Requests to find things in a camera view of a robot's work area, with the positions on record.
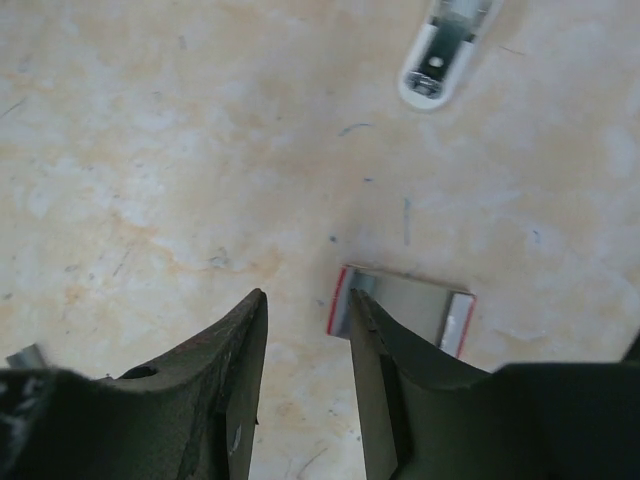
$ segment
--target concrete floor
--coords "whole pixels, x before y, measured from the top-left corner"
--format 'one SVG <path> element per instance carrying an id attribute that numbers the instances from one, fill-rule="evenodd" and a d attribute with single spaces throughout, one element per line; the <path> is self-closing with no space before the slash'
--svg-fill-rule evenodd
<path id="1" fill-rule="evenodd" d="M 477 293 L 483 368 L 618 359 L 640 4 L 506 0 L 420 115 L 395 77 L 427 5 L 401 3 L 2 1 L 0 355 L 116 376 L 261 287 L 252 479 L 364 478 L 349 345 L 323 333 L 343 262 Z"/>

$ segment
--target white plastic connector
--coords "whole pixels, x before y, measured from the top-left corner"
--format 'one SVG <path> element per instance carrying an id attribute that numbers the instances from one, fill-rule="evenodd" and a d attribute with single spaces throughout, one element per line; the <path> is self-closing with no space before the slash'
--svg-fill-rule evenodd
<path id="1" fill-rule="evenodd" d="M 433 111 L 446 104 L 460 83 L 482 37 L 484 37 L 498 16 L 502 4 L 503 0 L 436 0 L 420 28 L 418 36 L 411 47 L 398 77 L 400 97 L 413 108 L 423 112 Z M 478 25 L 474 25 L 472 20 L 473 12 L 478 11 L 480 8 L 485 9 L 485 13 L 481 15 L 481 22 Z M 425 59 L 425 56 L 432 47 L 438 30 L 442 27 L 442 12 L 445 10 L 453 12 L 453 15 L 456 16 L 455 18 L 469 17 L 468 20 L 470 24 L 468 31 L 470 34 L 469 38 L 465 38 L 459 43 L 452 41 L 453 48 L 456 49 L 456 52 L 453 60 L 449 62 L 448 65 L 444 65 L 446 62 L 443 62 L 443 59 L 438 56 Z M 447 38 L 451 38 L 446 35 L 444 35 L 444 37 L 445 43 L 448 41 Z M 425 60 L 431 67 L 435 67 L 436 69 L 444 67 L 446 69 L 443 80 L 441 82 L 434 82 L 438 86 L 438 92 L 432 95 L 427 95 L 424 91 L 416 91 L 419 90 L 419 88 L 412 88 L 409 85 L 410 75 L 419 70 L 420 65 L 423 64 Z"/>

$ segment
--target blue mark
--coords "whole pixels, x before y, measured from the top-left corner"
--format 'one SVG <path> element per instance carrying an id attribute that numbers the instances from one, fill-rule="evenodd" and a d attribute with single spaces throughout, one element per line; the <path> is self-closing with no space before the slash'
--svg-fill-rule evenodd
<path id="1" fill-rule="evenodd" d="M 355 130 L 356 128 L 360 128 L 360 127 L 373 127 L 373 123 L 354 123 L 353 125 L 350 125 L 344 130 L 342 130 L 338 134 L 338 136 L 344 137 L 345 135 L 348 135 L 349 133 L 351 133 L 352 130 Z"/>
<path id="2" fill-rule="evenodd" d="M 404 246 L 408 247 L 411 243 L 411 218 L 409 217 L 409 213 L 411 211 L 411 201 L 405 197 L 404 198 Z"/>

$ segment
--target white plastic part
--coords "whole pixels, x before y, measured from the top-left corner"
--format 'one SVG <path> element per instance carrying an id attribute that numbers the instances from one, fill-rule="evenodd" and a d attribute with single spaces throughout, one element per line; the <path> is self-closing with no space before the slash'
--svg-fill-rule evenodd
<path id="1" fill-rule="evenodd" d="M 468 8 L 470 4 L 480 2 L 473 2 L 473 0 L 471 2 L 469 0 L 454 0 L 454 6 L 452 7 L 453 10 L 455 10 L 456 3 Z M 442 107 L 449 100 L 451 100 L 456 87 L 460 83 L 465 70 L 471 62 L 471 58 L 473 57 L 475 50 L 478 48 L 482 38 L 490 29 L 491 24 L 493 23 L 495 18 L 498 16 L 500 8 L 502 8 L 503 0 L 492 0 L 490 3 L 491 6 L 489 7 L 488 12 L 484 17 L 482 24 L 475 32 L 475 38 L 473 42 L 463 41 L 459 45 L 458 52 L 453 62 L 449 66 L 446 77 L 444 78 L 444 81 L 442 83 L 442 92 L 440 96 L 438 98 L 429 98 L 426 95 L 418 93 L 409 88 L 406 82 L 406 78 L 409 73 L 411 73 L 418 67 L 423 57 L 429 50 L 431 42 L 433 41 L 435 34 L 438 31 L 438 27 L 433 25 L 433 23 L 434 17 L 439 11 L 440 0 L 435 0 L 433 2 L 431 10 L 427 14 L 425 21 L 420 28 L 418 36 L 416 37 L 416 40 L 413 43 L 411 50 L 409 51 L 409 55 L 407 56 L 407 59 L 405 60 L 402 67 L 402 71 L 400 72 L 400 75 L 398 77 L 398 90 L 400 92 L 400 97 L 402 97 L 405 102 L 407 102 L 416 110 L 429 112 Z"/>

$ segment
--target stained concrete surface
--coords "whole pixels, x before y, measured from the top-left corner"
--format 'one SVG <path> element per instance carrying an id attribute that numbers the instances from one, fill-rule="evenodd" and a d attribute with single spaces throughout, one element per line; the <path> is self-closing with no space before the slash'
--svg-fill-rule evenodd
<path id="1" fill-rule="evenodd" d="M 343 262 L 478 294 L 483 368 L 617 359 L 640 324 L 640 5 L 507 0 L 421 115 L 395 78 L 427 7 L 2 1 L 0 355 L 116 376 L 261 287 L 254 479 L 364 478 L 349 345 L 323 333 Z"/>

